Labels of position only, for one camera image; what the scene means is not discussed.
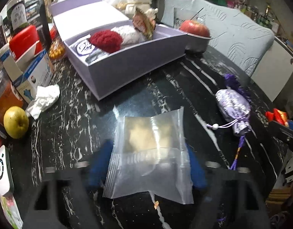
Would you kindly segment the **small red candy packet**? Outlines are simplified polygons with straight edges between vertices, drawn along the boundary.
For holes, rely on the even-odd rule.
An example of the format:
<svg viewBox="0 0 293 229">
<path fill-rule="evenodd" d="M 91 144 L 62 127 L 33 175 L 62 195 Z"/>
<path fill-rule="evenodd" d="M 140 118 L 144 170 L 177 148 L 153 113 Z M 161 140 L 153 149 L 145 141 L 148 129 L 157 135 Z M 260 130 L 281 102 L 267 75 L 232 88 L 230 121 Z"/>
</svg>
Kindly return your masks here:
<svg viewBox="0 0 293 229">
<path fill-rule="evenodd" d="M 275 121 L 283 126 L 289 127 L 287 113 L 276 108 L 273 109 L 273 112 L 266 111 L 265 117 L 267 118 L 268 122 Z"/>
</svg>

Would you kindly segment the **clear zip bag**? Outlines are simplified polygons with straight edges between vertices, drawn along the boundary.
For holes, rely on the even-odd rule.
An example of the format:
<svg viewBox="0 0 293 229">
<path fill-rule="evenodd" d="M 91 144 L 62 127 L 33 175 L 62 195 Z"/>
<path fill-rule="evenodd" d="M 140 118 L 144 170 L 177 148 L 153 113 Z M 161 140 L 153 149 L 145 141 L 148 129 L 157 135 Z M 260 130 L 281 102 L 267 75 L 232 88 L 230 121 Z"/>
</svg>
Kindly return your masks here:
<svg viewBox="0 0 293 229">
<path fill-rule="evenodd" d="M 103 196 L 140 192 L 192 204 L 189 152 L 183 131 L 184 108 L 152 117 L 119 117 Z"/>
</svg>

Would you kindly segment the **purple sachet with tassel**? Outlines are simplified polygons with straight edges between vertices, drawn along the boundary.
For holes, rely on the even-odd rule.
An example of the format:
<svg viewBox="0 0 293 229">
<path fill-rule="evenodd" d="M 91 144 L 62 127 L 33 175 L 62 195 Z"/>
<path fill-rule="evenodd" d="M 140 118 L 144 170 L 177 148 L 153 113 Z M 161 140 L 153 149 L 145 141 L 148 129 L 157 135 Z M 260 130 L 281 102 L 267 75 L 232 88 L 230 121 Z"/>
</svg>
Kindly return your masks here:
<svg viewBox="0 0 293 229">
<path fill-rule="evenodd" d="M 230 167 L 230 170 L 236 170 L 239 153 L 245 142 L 245 134 L 251 129 L 249 123 L 251 99 L 235 75 L 227 73 L 224 75 L 224 80 L 227 88 L 218 90 L 215 98 L 227 123 L 224 125 L 207 124 L 207 128 L 212 130 L 232 128 L 234 134 L 240 137 L 237 152 Z"/>
</svg>

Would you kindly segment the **white purple GOZK snack packet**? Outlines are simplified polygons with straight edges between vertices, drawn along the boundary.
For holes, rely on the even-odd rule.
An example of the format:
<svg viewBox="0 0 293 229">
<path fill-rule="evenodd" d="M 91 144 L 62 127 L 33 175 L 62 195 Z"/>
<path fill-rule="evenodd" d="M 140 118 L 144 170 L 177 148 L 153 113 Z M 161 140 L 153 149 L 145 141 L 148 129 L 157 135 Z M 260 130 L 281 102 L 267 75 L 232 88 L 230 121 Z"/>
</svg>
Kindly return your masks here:
<svg viewBox="0 0 293 229">
<path fill-rule="evenodd" d="M 79 38 L 76 42 L 70 45 L 70 48 L 77 54 L 79 59 L 87 65 L 91 65 L 97 60 L 101 60 L 109 56 L 108 52 L 105 52 L 91 44 L 89 41 L 90 37 L 91 35 L 88 34 Z"/>
</svg>

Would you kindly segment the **red fuzzy scrunchie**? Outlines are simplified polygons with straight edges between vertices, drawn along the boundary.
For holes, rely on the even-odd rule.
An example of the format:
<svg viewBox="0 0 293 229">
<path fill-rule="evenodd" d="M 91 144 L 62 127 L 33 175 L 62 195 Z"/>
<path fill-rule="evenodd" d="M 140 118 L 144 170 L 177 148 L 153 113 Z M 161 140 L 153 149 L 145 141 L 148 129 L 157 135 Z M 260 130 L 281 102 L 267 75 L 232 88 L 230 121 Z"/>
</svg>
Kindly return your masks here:
<svg viewBox="0 0 293 229">
<path fill-rule="evenodd" d="M 107 53 L 114 53 L 120 50 L 123 39 L 114 31 L 103 30 L 93 34 L 89 38 L 89 42 Z"/>
</svg>

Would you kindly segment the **white printed bread packet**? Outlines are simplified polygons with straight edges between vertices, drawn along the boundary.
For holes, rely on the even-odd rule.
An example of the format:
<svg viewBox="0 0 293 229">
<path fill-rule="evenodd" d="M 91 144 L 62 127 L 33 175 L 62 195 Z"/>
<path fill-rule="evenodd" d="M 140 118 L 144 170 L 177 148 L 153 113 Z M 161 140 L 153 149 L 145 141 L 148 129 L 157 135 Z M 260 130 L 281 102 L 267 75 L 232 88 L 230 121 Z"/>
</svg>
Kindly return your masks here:
<svg viewBox="0 0 293 229">
<path fill-rule="evenodd" d="M 114 27 L 111 29 L 111 31 L 118 33 L 122 37 L 122 46 L 139 44 L 146 41 L 146 37 L 131 25 Z"/>
</svg>

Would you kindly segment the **colourful shrimp snack packet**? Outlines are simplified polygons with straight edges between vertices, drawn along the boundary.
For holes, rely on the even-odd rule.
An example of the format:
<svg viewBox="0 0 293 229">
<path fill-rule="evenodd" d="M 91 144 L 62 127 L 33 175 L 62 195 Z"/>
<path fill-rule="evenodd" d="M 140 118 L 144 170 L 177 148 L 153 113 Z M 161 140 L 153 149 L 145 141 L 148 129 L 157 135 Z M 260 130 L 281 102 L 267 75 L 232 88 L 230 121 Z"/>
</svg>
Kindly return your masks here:
<svg viewBox="0 0 293 229">
<path fill-rule="evenodd" d="M 133 26 L 140 31 L 147 40 L 153 38 L 156 22 L 150 19 L 140 8 L 136 8 L 132 18 Z"/>
</svg>

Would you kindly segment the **crumpled white tissue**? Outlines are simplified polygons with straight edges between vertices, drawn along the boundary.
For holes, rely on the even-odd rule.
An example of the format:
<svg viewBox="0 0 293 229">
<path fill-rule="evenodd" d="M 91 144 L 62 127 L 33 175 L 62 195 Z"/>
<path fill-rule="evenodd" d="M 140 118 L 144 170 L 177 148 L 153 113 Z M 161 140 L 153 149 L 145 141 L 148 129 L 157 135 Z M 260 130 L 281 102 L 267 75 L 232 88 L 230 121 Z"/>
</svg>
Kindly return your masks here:
<svg viewBox="0 0 293 229">
<path fill-rule="evenodd" d="M 37 120 L 42 112 L 49 109 L 58 100 L 60 93 L 58 84 L 47 87 L 38 86 L 36 98 L 30 102 L 25 110 L 27 116 Z"/>
</svg>

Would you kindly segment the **yellow green apple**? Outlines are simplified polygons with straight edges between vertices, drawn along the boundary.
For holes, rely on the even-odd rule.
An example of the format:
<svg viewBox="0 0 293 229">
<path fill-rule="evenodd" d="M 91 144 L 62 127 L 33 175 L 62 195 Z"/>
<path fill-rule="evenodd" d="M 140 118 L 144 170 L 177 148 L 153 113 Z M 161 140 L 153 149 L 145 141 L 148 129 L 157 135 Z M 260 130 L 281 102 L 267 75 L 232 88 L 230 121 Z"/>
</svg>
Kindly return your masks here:
<svg viewBox="0 0 293 229">
<path fill-rule="evenodd" d="M 20 139 L 27 132 L 29 119 L 26 112 L 18 107 L 10 107 L 4 114 L 4 128 L 13 139 Z"/>
</svg>

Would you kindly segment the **blue white medicine box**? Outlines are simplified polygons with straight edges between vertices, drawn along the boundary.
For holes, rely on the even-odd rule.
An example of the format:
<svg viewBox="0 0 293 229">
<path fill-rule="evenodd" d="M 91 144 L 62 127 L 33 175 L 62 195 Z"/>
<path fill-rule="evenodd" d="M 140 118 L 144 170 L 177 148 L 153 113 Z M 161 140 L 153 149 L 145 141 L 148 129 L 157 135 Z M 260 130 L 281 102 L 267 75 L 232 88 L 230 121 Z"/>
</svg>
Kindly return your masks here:
<svg viewBox="0 0 293 229">
<path fill-rule="evenodd" d="M 38 86 L 49 85 L 54 74 L 54 67 L 46 50 L 33 58 L 25 71 L 20 70 L 9 50 L 0 60 L 13 86 L 27 103 L 36 98 Z"/>
</svg>

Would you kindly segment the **grey metal bowl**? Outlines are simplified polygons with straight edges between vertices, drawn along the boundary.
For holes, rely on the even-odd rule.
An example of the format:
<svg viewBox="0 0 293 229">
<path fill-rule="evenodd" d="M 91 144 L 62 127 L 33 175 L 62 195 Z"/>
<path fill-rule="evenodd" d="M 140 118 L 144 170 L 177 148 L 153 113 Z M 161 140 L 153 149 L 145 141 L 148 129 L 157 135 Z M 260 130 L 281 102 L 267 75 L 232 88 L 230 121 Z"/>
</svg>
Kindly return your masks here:
<svg viewBox="0 0 293 229">
<path fill-rule="evenodd" d="M 187 43 L 185 50 L 194 53 L 204 53 L 207 50 L 208 43 L 211 39 L 211 37 L 204 37 L 187 33 Z"/>
</svg>

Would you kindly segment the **red plastic container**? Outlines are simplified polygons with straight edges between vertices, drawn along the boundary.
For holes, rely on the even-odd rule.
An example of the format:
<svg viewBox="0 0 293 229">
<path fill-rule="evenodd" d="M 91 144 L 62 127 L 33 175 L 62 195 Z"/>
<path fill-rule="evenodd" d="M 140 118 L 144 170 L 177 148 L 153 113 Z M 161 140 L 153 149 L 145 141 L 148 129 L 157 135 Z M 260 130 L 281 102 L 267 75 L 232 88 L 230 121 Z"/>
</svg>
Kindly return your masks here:
<svg viewBox="0 0 293 229">
<path fill-rule="evenodd" d="M 43 50 L 36 26 L 29 25 L 17 33 L 10 41 L 9 48 L 14 58 L 18 60 L 31 46 L 36 44 L 34 54 Z"/>
</svg>

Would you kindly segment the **red apple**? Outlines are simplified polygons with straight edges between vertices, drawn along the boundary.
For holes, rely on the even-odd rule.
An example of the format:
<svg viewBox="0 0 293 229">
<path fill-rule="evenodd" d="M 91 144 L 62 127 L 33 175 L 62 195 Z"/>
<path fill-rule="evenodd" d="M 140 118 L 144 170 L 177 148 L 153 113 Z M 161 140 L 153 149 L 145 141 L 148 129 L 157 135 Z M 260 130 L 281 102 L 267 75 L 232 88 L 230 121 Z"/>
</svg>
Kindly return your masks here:
<svg viewBox="0 0 293 229">
<path fill-rule="evenodd" d="M 210 38 L 209 29 L 204 24 L 197 21 L 186 20 L 181 24 L 179 30 L 193 35 Z"/>
</svg>

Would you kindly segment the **black printed package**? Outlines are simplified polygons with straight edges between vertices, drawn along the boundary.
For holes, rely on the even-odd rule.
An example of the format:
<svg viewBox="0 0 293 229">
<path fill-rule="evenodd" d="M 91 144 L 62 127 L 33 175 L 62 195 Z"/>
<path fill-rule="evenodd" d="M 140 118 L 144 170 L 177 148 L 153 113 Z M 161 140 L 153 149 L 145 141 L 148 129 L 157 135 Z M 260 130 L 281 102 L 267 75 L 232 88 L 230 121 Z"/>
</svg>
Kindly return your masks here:
<svg viewBox="0 0 293 229">
<path fill-rule="evenodd" d="M 25 3 L 27 23 L 36 27 L 42 47 L 49 50 L 51 36 L 47 22 L 44 0 L 30 0 Z"/>
</svg>

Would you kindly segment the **glass mug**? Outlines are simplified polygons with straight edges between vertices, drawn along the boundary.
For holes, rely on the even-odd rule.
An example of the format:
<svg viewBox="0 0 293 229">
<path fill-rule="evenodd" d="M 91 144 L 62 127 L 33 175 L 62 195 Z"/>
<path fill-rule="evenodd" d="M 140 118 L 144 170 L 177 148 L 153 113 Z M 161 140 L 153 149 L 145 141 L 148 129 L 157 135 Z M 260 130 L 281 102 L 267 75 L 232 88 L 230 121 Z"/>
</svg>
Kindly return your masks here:
<svg viewBox="0 0 293 229">
<path fill-rule="evenodd" d="M 174 8 L 174 19 L 173 19 L 173 27 L 179 29 L 183 22 L 186 20 L 196 21 L 201 24 L 205 24 L 204 19 L 201 18 L 201 8 L 199 11 L 192 11 L 183 8 Z"/>
</svg>

